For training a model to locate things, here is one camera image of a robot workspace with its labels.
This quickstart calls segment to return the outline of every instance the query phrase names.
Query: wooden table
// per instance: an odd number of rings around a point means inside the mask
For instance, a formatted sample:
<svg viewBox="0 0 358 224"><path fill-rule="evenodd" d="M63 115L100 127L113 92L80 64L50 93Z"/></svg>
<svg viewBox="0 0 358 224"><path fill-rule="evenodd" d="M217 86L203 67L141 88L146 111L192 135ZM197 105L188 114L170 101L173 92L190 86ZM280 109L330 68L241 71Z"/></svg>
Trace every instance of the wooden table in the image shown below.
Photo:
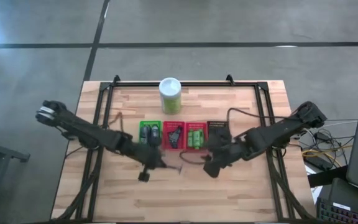
<svg viewBox="0 0 358 224"><path fill-rule="evenodd" d="M78 103L77 116L92 122L100 82L85 82ZM274 113L291 113L283 81L268 81ZM237 107L258 114L255 92L247 87L188 87L182 91L182 110L178 115L165 115L160 107L158 88L115 87L112 120L121 111L124 131L138 140L142 120L207 121L225 120L226 111ZM103 118L102 108L100 124ZM233 112L230 120L232 134L260 126L258 118ZM118 124L110 125L119 129ZM76 149L71 142L68 152ZM164 160L181 165L177 152L167 152ZM59 216L78 193L83 175L86 151L78 151L66 159L52 217ZM190 154L197 160L199 155ZM315 215L313 199L300 150L288 147L284 157L290 188L300 203ZM109 151L103 155L94 221L103 222L252 222L276 221L265 154L251 160L238 161L221 170L217 179L210 178L202 166L183 164L179 174L171 169L150 171L148 183L138 182L142 166ZM280 198L286 217L282 192ZM84 211L88 210L88 198Z"/></svg>

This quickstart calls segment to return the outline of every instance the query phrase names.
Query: concrete floor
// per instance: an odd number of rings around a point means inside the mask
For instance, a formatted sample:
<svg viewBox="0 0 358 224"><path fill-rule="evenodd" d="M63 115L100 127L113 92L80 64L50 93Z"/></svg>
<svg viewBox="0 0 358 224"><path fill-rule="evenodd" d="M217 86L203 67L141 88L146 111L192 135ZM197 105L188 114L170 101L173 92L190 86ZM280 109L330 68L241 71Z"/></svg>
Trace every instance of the concrete floor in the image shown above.
<svg viewBox="0 0 358 224"><path fill-rule="evenodd" d="M0 0L0 44L92 43L102 5ZM358 42L353 0L111 0L100 40L350 41ZM31 153L28 163L9 166L0 223L48 220L67 141L36 122L35 111L43 100L75 110L89 56L90 49L0 49L0 145ZM358 117L358 47L99 49L90 79L222 80L228 73L237 80L284 80L292 108L310 100L329 119ZM355 128L328 129L347 136Z"/></svg>

